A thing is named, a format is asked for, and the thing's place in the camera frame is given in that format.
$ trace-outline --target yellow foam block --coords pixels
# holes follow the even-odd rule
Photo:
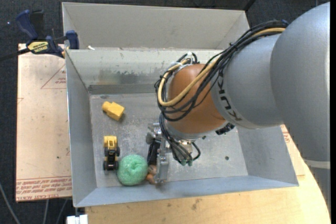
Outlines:
[[[124,113],[125,108],[115,102],[104,102],[102,106],[103,111],[106,112],[107,116],[115,119],[116,121],[120,120],[121,116]]]

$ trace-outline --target green foam ball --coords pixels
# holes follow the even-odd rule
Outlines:
[[[147,161],[142,156],[128,155],[119,162],[117,176],[121,184],[134,186],[146,178],[147,168]]]

